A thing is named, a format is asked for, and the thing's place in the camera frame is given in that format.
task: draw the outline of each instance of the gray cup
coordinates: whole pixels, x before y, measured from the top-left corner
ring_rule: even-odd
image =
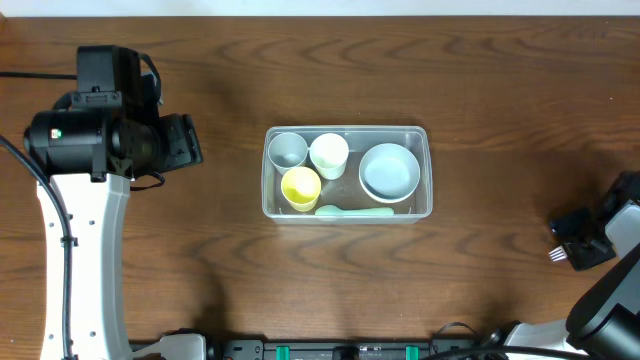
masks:
[[[282,175],[307,160],[309,147],[304,138],[294,133],[282,133],[269,144],[269,160]]]

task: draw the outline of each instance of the rectangular tray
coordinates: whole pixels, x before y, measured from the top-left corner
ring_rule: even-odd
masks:
[[[271,140],[277,135],[292,132],[301,135],[307,145],[326,133],[336,133],[347,140],[349,158],[344,174],[336,180],[322,177],[322,192],[318,204],[307,213],[294,210],[282,195],[282,175],[275,169],[267,155]],[[420,183],[407,199],[395,204],[382,204],[362,189],[358,178],[360,160],[372,147],[393,143],[404,146],[420,164]],[[304,166],[314,169],[307,155]],[[316,216],[314,212],[323,205],[335,205],[341,209],[367,209],[391,207],[392,216]],[[262,153],[262,210],[278,224],[413,224],[427,217],[433,209],[433,182],[431,157],[427,134],[418,126],[277,126],[267,131]]]

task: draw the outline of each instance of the green tape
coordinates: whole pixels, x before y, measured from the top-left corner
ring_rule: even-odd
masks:
[[[289,360],[289,347],[288,346],[278,346],[278,347],[276,347],[276,360]]]
[[[407,346],[407,359],[406,360],[419,360],[420,349],[417,346]]]

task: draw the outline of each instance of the brown tabletop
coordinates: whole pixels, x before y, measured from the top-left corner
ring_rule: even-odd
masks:
[[[75,73],[80,45],[148,53],[161,114],[193,116],[204,163],[131,196],[129,337],[422,338],[566,317],[611,263],[553,264],[546,221],[640,167],[640,20],[5,19],[0,71]],[[75,82],[0,79],[0,133]],[[434,210],[415,225],[276,226],[260,174],[276,125],[419,125]],[[39,356],[45,246],[35,181],[0,151],[0,358]]]

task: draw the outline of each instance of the bowl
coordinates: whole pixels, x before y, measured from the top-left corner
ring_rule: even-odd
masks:
[[[405,147],[380,144],[372,147],[360,162],[360,185],[372,199],[386,204],[408,198],[420,182],[418,160]]]

